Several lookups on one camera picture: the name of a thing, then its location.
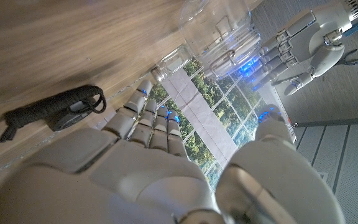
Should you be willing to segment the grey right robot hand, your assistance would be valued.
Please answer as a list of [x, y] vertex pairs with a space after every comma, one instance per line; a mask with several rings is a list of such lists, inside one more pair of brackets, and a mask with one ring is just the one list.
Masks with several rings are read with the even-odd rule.
[[0, 223], [344, 223], [341, 206], [300, 155], [280, 110], [211, 190], [186, 155], [175, 113], [146, 101], [143, 81], [101, 130], [39, 150], [0, 185]]

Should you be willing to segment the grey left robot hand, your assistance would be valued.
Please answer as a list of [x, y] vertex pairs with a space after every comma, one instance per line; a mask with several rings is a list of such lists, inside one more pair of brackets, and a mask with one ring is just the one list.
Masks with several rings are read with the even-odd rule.
[[263, 42], [257, 61], [246, 71], [246, 83], [257, 91], [290, 67], [310, 59], [306, 71], [285, 89], [288, 96], [327, 72], [344, 53], [341, 39], [352, 27], [351, 9], [348, 1], [333, 1], [297, 15]]

